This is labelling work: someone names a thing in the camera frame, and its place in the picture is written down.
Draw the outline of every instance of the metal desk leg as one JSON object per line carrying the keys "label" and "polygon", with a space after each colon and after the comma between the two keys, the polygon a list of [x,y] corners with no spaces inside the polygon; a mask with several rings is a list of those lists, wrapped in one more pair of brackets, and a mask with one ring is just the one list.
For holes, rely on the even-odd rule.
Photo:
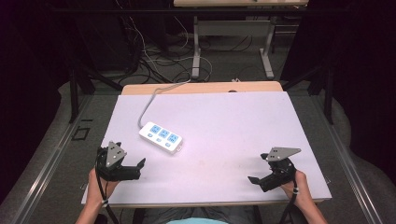
{"label": "metal desk leg", "polygon": [[201,49],[199,48],[199,34],[198,34],[198,19],[194,17],[194,59],[192,61],[192,75],[191,78],[199,77],[199,63],[201,56]]}
{"label": "metal desk leg", "polygon": [[268,58],[268,51],[270,50],[271,47],[271,41],[274,35],[275,25],[276,25],[276,17],[272,17],[270,21],[270,25],[268,26],[268,32],[267,32],[268,35],[266,36],[265,39],[265,49],[260,49],[265,75],[267,76],[268,79],[271,80],[274,79],[274,73],[270,64],[270,60]]}

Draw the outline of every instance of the white tabletop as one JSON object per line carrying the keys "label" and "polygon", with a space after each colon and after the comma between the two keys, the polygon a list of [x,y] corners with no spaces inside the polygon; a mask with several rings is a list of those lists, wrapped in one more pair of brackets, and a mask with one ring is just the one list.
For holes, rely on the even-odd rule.
{"label": "white tabletop", "polygon": [[275,7],[303,6],[309,0],[175,0],[175,7]]}
{"label": "white tabletop", "polygon": [[272,147],[298,147],[290,159],[308,176],[315,200],[332,195],[286,92],[226,92],[157,95],[143,117],[184,138],[175,155],[143,140],[137,125],[150,95],[121,95],[102,147],[121,142],[128,152],[122,165],[146,165],[139,180],[123,181],[113,206],[157,207],[263,204],[286,201],[282,189],[262,192],[248,176],[263,178],[260,157]]}

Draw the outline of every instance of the hand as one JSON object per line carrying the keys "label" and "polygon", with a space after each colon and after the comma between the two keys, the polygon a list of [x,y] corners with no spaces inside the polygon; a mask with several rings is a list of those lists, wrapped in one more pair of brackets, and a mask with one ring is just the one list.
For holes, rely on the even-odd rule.
{"label": "hand", "polygon": [[[297,194],[294,204],[303,212],[308,223],[327,223],[312,199],[306,175],[301,171],[296,171],[295,180],[297,182],[299,194]],[[294,183],[290,181],[280,187],[285,191],[286,195],[291,198],[293,195]]]}
{"label": "hand", "polygon": [[[106,191],[106,196],[109,198],[113,194],[114,189],[120,183],[118,182],[107,182],[103,178],[100,178],[103,190]],[[85,202],[84,208],[82,209],[78,220],[78,224],[94,223],[96,217],[99,214],[100,208],[102,207],[102,194],[99,190],[98,181],[96,178],[95,169],[91,169],[89,175],[87,202]]]}

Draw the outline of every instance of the desk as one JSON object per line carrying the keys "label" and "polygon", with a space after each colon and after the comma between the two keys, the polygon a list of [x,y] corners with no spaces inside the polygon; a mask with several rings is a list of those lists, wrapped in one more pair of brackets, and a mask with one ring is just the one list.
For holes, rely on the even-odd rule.
{"label": "desk", "polygon": [[[283,7],[303,6],[308,0],[175,0],[175,7]],[[198,21],[194,17],[194,57],[192,62],[192,78],[198,78],[201,49],[200,35],[252,35],[265,36],[265,45],[260,49],[265,75],[274,79],[274,73],[268,59],[268,51],[274,35],[276,17],[269,21]]]}
{"label": "desk", "polygon": [[124,166],[146,165],[139,180],[121,182],[109,202],[122,207],[209,206],[286,202],[281,188],[262,192],[248,176],[271,174],[260,155],[299,147],[290,159],[309,176],[316,201],[332,196],[290,98],[277,82],[188,83],[158,94],[142,121],[184,138],[170,155],[141,139],[137,120],[153,91],[169,84],[124,88],[102,147],[121,142]]}

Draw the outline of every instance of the white power strip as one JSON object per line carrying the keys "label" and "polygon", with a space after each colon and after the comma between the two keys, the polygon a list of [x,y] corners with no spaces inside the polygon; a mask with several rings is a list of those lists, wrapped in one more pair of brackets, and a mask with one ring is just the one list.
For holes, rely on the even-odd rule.
{"label": "white power strip", "polygon": [[148,122],[143,126],[139,134],[150,143],[172,154],[181,150],[183,138],[153,122]]}

